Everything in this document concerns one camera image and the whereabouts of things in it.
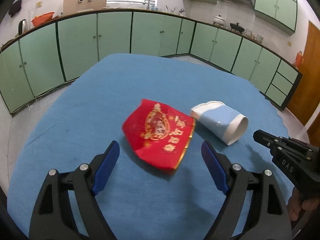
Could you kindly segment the right hand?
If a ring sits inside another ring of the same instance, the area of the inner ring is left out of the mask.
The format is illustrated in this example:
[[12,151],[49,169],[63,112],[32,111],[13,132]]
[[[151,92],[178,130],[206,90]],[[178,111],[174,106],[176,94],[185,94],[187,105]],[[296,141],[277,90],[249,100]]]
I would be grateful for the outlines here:
[[302,195],[296,187],[292,190],[292,195],[289,198],[287,204],[287,211],[291,221],[296,221],[302,210],[304,211],[314,211],[319,205],[319,198],[310,198],[303,200]]

